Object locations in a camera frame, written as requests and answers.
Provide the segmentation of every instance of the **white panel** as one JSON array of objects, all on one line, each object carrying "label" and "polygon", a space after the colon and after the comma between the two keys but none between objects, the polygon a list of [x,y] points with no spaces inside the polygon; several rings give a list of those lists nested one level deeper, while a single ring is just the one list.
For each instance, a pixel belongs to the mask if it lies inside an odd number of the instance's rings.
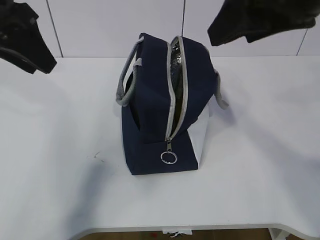
[{"label": "white panel", "polygon": [[211,56],[295,56],[305,30],[293,30],[247,43],[245,37],[225,45],[212,47],[207,30],[224,0],[186,0],[184,37],[206,45]]},{"label": "white panel", "polygon": [[188,128],[189,138],[193,147],[193,152],[196,161],[198,162],[198,166],[200,165],[202,149],[204,147],[206,131],[209,121],[209,105],[205,105],[201,114],[198,116],[197,121],[190,125]]},{"label": "white panel", "polygon": [[317,23],[313,28],[308,29],[304,41],[299,51],[299,56],[320,55],[320,23],[317,18]]},{"label": "white panel", "polygon": [[142,32],[181,35],[183,0],[50,0],[65,57],[127,57]]},{"label": "white panel", "polygon": [[16,3],[27,3],[39,15],[37,23],[45,44],[55,57],[61,57],[58,41],[51,21],[46,0],[16,0]]}]

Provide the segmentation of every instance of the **table surface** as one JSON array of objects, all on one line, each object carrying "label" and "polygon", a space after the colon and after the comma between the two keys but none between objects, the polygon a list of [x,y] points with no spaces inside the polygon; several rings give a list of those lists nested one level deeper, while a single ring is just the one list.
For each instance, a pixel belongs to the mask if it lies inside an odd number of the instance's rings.
[{"label": "table surface", "polygon": [[320,56],[217,57],[197,171],[132,176],[115,102],[124,58],[0,61],[0,239],[279,228],[320,239]]}]

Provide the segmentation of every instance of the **lunch bag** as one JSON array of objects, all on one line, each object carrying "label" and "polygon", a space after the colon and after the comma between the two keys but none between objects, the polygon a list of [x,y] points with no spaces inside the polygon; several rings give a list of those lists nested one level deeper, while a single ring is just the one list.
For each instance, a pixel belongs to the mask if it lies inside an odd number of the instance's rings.
[{"label": "lunch bag", "polygon": [[[124,79],[134,56],[133,70]],[[222,109],[220,76],[201,43],[170,43],[142,33],[120,75],[122,139],[132,175],[197,170],[212,96]]]}]

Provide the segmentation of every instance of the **gray handle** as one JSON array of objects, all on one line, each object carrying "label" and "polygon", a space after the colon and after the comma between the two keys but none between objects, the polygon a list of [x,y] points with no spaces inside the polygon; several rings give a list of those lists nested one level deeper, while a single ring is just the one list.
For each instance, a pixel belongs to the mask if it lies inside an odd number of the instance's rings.
[{"label": "gray handle", "polygon": [[125,94],[125,89],[124,89],[124,80],[125,80],[125,77],[126,77],[126,74],[128,72],[128,69],[129,69],[129,66],[132,62],[132,60],[134,59],[135,57],[135,54],[138,50],[138,46],[139,46],[139,43],[143,42],[144,40],[144,37],[141,37],[136,43],[135,45],[133,46],[130,54],[129,54],[129,57],[127,58],[126,62],[125,62],[125,65],[123,67],[123,70],[121,72],[121,75],[120,75],[120,78],[119,78],[119,83],[118,83],[118,87],[116,89],[116,102],[120,105],[120,106],[127,106],[130,102],[130,99],[135,91],[135,88],[136,88],[136,82],[137,82],[137,67],[138,66],[142,66],[142,59],[141,58],[138,58],[136,60],[136,62],[133,64],[133,70],[132,70],[132,73],[133,73],[133,77],[132,77],[132,83],[128,89],[128,91],[126,92]]}]

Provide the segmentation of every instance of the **metal ring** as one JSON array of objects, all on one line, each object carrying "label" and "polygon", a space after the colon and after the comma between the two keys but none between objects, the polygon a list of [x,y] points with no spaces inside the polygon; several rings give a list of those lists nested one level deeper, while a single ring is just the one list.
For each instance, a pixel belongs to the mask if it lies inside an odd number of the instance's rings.
[{"label": "metal ring", "polygon": [[[163,159],[163,156],[165,155],[165,154],[171,154],[171,155],[173,155],[174,156],[174,161],[166,161],[166,160],[164,160]],[[177,157],[177,155],[174,153],[174,152],[172,152],[172,151],[164,151],[163,153],[161,153],[161,160],[162,160],[162,162],[164,162],[165,164],[175,164],[177,161],[178,161],[178,157]]]}]

